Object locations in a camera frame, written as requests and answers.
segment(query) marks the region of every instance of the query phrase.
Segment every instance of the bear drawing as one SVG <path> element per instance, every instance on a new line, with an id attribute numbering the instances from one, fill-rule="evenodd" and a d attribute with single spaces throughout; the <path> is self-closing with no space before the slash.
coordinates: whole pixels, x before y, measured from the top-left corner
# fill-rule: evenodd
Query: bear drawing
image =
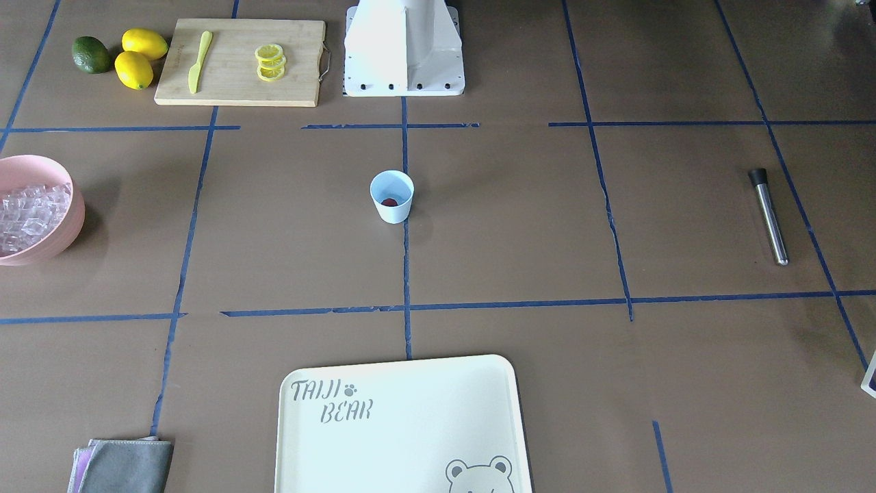
<path id="1" fill-rule="evenodd" d="M 449 493 L 514 493 L 511 485 L 511 461 L 502 455 L 493 457 L 489 466 L 466 466 L 455 460 L 447 465 Z"/>

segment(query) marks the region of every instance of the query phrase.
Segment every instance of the bowl rim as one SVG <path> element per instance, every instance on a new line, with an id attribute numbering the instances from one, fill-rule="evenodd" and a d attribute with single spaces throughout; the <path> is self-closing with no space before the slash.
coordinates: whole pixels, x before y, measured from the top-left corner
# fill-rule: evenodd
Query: bowl rim
<path id="1" fill-rule="evenodd" d="M 66 221 L 67 217 L 69 217 L 70 211 L 73 209 L 74 201 L 77 200 L 77 196 L 80 195 L 78 193 L 78 190 L 77 190 L 76 181 L 70 175 L 70 172 L 67 171 L 66 168 L 64 168 L 64 165 L 62 165 L 61 163 L 57 162 L 56 160 L 54 160 L 48 156 L 41 156 L 39 154 L 17 154 L 14 156 L 6 156 L 6 157 L 0 159 L 0 171 L 2 171 L 3 164 L 6 161 L 18 160 L 18 159 L 33 159 L 33 158 L 36 158 L 37 161 L 48 162 L 54 166 L 57 166 L 61 171 L 64 172 L 64 175 L 67 177 L 66 183 L 70 184 L 70 205 L 67 207 L 67 210 L 64 211 L 64 215 L 61 216 L 60 221 L 58 221 L 58 225 L 55 226 L 46 236 L 44 236 L 42 239 L 40 239 L 39 241 L 37 241 L 33 245 L 30 245 L 29 247 L 25 248 L 24 250 L 21 250 L 20 252 L 15 252 L 14 254 L 10 254 L 10 255 L 0 255 L 0 262 L 15 259 L 16 257 L 25 256 L 26 253 L 33 251 L 40 244 L 42 244 L 43 242 L 48 240 L 49 237 L 51 237 L 56 232 L 58 232 L 61 225 L 63 225 L 64 221 Z M 0 195 L 4 194 L 6 191 L 7 190 L 0 190 Z"/>

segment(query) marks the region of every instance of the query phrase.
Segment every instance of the cup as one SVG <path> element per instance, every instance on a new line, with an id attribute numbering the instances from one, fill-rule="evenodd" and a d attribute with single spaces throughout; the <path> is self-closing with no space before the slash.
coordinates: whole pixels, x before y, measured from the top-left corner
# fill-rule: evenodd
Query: cup
<path id="1" fill-rule="evenodd" d="M 411 177 L 401 171 L 383 171 L 371 180 L 371 200 L 378 208 L 380 218 L 396 225 L 407 218 L 413 201 Z"/>

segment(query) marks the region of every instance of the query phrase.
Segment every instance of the gray cloth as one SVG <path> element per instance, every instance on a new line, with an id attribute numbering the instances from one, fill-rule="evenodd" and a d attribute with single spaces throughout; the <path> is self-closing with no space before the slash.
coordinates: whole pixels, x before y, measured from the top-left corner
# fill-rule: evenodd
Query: gray cloth
<path id="1" fill-rule="evenodd" d="M 77 478 L 78 462 L 88 452 L 84 473 Z M 169 441 L 91 440 L 74 454 L 67 493 L 162 493 L 172 453 Z"/>

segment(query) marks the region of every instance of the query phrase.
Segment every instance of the knife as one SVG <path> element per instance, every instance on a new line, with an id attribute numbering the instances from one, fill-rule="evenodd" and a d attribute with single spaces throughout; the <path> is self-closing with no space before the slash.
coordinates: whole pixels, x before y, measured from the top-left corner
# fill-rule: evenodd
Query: knife
<path id="1" fill-rule="evenodd" d="M 198 61 L 188 70 L 188 92 L 194 94 L 198 92 L 198 79 L 201 78 L 201 67 L 204 63 L 204 57 L 207 56 L 207 48 L 210 47 L 210 41 L 213 40 L 213 33 L 204 31 L 201 35 L 201 44 L 198 46 Z"/>

